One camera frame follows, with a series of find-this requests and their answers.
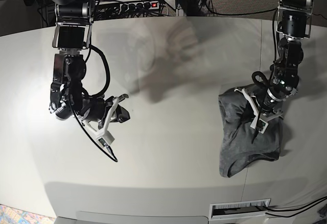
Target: metal vent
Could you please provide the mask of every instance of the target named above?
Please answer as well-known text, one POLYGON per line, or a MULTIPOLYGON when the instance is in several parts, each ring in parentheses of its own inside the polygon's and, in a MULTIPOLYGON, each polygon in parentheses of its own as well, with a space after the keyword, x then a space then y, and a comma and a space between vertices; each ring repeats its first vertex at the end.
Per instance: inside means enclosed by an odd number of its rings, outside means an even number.
POLYGON ((256 206, 269 207, 269 204, 270 198, 266 200, 211 204, 209 220, 239 219, 255 216, 264 216, 266 211, 260 211, 256 206))

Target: white table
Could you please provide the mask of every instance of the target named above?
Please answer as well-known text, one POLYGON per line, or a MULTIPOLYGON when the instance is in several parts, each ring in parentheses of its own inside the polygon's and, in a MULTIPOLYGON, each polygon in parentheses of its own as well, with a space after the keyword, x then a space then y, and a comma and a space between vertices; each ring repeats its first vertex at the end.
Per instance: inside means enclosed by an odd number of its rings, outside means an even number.
MULTIPOLYGON (((177 17, 96 22, 92 43, 105 53, 111 71, 106 96, 131 94, 122 103, 131 119, 109 126, 118 163, 106 158, 74 119, 59 121, 48 112, 58 52, 51 48, 53 32, 0 38, 1 204, 67 218, 77 218, 79 211, 207 216, 211 203, 272 198, 273 205, 293 206, 326 194, 326 29, 313 27, 303 44, 303 86, 285 119, 292 139, 283 152, 290 152, 231 179, 219 175, 218 95, 268 69, 271 22, 177 17)), ((83 85, 93 93, 104 80, 103 64, 93 53, 83 85)))

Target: cable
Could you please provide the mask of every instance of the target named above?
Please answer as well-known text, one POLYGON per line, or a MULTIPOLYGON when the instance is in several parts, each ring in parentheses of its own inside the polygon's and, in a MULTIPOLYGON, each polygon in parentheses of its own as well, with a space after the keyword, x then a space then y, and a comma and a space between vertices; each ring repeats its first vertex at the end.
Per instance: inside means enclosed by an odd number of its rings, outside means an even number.
POLYGON ((318 201, 321 201, 321 200, 327 200, 327 196, 325 196, 325 197, 321 197, 321 198, 319 198, 319 199, 317 199, 317 200, 315 200, 315 201, 312 201, 311 203, 309 203, 309 204, 307 204, 307 205, 304 205, 304 206, 302 206, 302 207, 299 207, 299 208, 296 208, 296 209, 286 209, 286 210, 273 210, 273 209, 270 209, 270 208, 268 208, 268 207, 266 207, 266 206, 262 206, 264 209, 266 209, 266 210, 268 210, 268 211, 272 211, 272 212, 291 212, 291 211, 298 211, 298 210, 302 210, 302 209, 304 209, 304 208, 306 208, 306 207, 308 207, 308 206, 310 206, 310 205, 312 205, 312 204, 314 204, 314 203, 316 203, 316 202, 318 202, 318 201))
POLYGON ((321 14, 313 14, 313 15, 315 15, 315 16, 321 16, 323 19, 327 20, 327 18, 326 18, 326 17, 324 17, 324 16, 323 16, 323 15, 321 15, 321 14))
MULTIPOLYGON (((145 4, 145 2, 144 2, 143 0, 140 0, 140 1, 142 1, 142 3, 143 3, 143 7, 141 7, 141 8, 142 8, 142 11, 143 11, 143 17, 144 17, 144 13, 145 13, 145 11, 144 11, 144 4, 145 4)), ((136 14, 136 17, 139 17, 139 16, 141 16, 141 14, 142 14, 142 11, 139 11, 139 13, 138 13, 138 14, 136 14)))
MULTIPOLYGON (((276 18, 277 11, 278 11, 278 9, 275 10, 274 15, 272 17, 272 37, 273 37, 273 41, 274 41, 274 61, 273 61, 274 64, 276 62, 276 56, 277 56, 277 44, 276 44, 276 35, 275 35, 275 18, 276 18)), ((251 144, 254 143, 254 140, 255 140, 256 136, 258 135, 258 133, 259 133, 259 131, 258 131, 258 125, 259 125, 260 116, 261 116, 261 113, 262 113, 262 106, 263 106, 264 101, 265 101, 266 96, 267 96, 267 92, 268 92, 268 89, 269 89, 269 86, 270 86, 272 75, 273 75, 273 71, 271 71, 271 73, 270 73, 270 77, 269 77, 268 83, 267 83, 267 78, 266 77, 265 77, 265 79, 263 79, 263 81, 265 83, 265 86, 266 86, 266 91, 265 91, 265 95, 264 95, 264 97, 262 99, 262 102, 260 104, 258 119, 256 120, 254 134, 253 134, 253 138, 252 138, 251 144)))
POLYGON ((109 65, 108 65, 106 56, 103 54, 103 52, 101 50, 99 50, 98 48, 96 48, 94 45, 91 45, 91 44, 90 44, 89 48, 99 54, 99 56, 102 59, 103 65, 104 65, 104 69, 106 71, 106 83, 105 83, 103 89, 100 92, 98 92, 97 94, 92 95, 93 98, 98 98, 98 97, 101 97, 102 95, 104 95, 104 93, 107 91, 107 89, 109 87, 109 84, 110 84, 110 69, 109 69, 109 65))
POLYGON ((167 9, 167 14, 169 15, 169 8, 166 5, 162 5, 161 12, 163 11, 164 7, 167 9))
POLYGON ((114 153, 113 153, 113 151, 112 151, 112 149, 111 149, 111 147, 108 145, 108 150, 110 149, 110 151, 111 151, 111 154, 112 154, 112 156, 111 155, 109 155, 107 152, 105 152, 104 150, 102 150, 102 148, 93 140, 93 138, 88 134, 88 132, 85 130, 85 128, 84 128, 84 126, 82 125, 82 123, 81 123, 81 121, 78 119, 78 117, 77 117, 77 114, 76 114, 76 111, 73 109, 73 107, 72 107, 72 103, 71 103, 71 99, 69 98, 68 99, 68 103, 69 103, 69 106, 70 106, 70 108, 71 108, 71 110, 72 110, 72 112, 73 112, 73 114, 74 114, 74 118, 76 119, 76 121, 77 121, 77 123, 80 125, 80 127, 82 128, 82 130, 84 131, 84 133, 87 135, 87 137, 91 140, 91 142, 93 142, 93 144, 95 145, 95 146, 97 146, 97 148, 98 149, 100 149, 106 156, 108 156, 113 162, 118 162, 118 159, 117 159, 117 157, 114 155, 114 153))
POLYGON ((291 217, 293 217, 293 216, 296 216, 296 215, 299 215, 299 214, 301 214, 301 213, 303 213, 303 212, 306 212, 307 210, 310 210, 311 208, 315 207, 316 205, 319 205, 320 203, 324 202, 325 200, 327 200, 327 198, 325 198, 325 199, 323 199, 323 200, 321 200, 321 201, 315 203, 314 205, 312 205, 312 206, 310 206, 310 207, 308 207, 308 208, 306 208, 306 209, 304 209, 304 210, 301 210, 301 211, 299 211, 299 212, 296 212, 296 213, 293 214, 293 215, 275 215, 275 214, 270 214, 270 213, 266 213, 266 215, 271 215, 271 216, 274 216, 274 217, 282 217, 282 218, 291 218, 291 217))
POLYGON ((252 80, 254 84, 259 86, 260 88, 266 88, 267 86, 269 86, 269 81, 267 80, 266 76, 260 71, 256 71, 252 74, 252 80), (256 79, 257 76, 262 79, 263 83, 256 79))
POLYGON ((42 20, 45 22, 46 26, 49 27, 49 23, 47 22, 47 20, 44 18, 43 14, 40 12, 40 10, 42 9, 43 7, 39 7, 37 8, 37 13, 40 14, 42 20))
POLYGON ((97 18, 97 10, 100 5, 100 2, 101 2, 101 0, 99 0, 98 3, 96 4, 96 6, 94 7, 94 19, 97 18))
POLYGON ((87 54, 87 57, 85 59, 85 63, 87 63, 88 59, 90 58, 90 55, 91 55, 91 45, 92 45, 92 34, 90 35, 90 43, 88 45, 88 54, 87 54))
POLYGON ((210 7, 207 4, 207 0, 205 1, 205 6, 207 9, 212 13, 212 14, 217 14, 219 16, 245 16, 245 15, 254 15, 254 14, 260 14, 260 13, 266 13, 266 12, 271 12, 276 10, 277 8, 270 9, 270 10, 264 10, 264 11, 257 11, 257 12, 250 12, 250 13, 235 13, 235 14, 224 14, 224 13, 219 13, 214 11, 214 5, 213 9, 211 10, 210 7))
MULTIPOLYGON (((127 2, 124 2, 124 1, 117 1, 117 0, 101 0, 101 2, 117 2, 117 3, 121 3, 121 4, 131 5, 130 3, 127 3, 127 2)), ((135 6, 135 7, 139 8, 139 9, 142 9, 144 11, 147 11, 147 12, 153 13, 153 14, 157 14, 159 16, 170 16, 170 15, 165 15, 165 14, 160 14, 160 13, 157 13, 157 12, 149 11, 149 10, 146 10, 146 9, 144 9, 142 7, 138 7, 138 6, 135 6)))

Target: floor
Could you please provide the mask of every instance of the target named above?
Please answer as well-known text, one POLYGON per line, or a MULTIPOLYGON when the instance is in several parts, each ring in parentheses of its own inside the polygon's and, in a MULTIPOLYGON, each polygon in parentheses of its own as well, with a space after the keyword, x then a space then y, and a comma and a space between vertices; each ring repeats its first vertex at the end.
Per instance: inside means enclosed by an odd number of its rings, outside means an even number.
POLYGON ((53 224, 55 218, 0 205, 0 224, 53 224))

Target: gray fabric garment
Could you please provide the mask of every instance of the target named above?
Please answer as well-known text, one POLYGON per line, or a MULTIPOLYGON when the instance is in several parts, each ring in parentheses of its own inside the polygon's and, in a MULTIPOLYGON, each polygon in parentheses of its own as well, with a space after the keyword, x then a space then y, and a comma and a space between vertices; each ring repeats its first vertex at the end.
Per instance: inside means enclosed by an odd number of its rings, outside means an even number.
MULTIPOLYGON (((249 91, 257 91, 255 85, 249 91)), ((253 144, 254 129, 250 127, 253 112, 249 102, 233 89, 219 95, 219 108, 224 126, 224 139, 220 150, 219 172, 232 177, 256 160, 275 161, 279 158, 283 130, 280 118, 269 121, 264 134, 258 133, 253 144)))

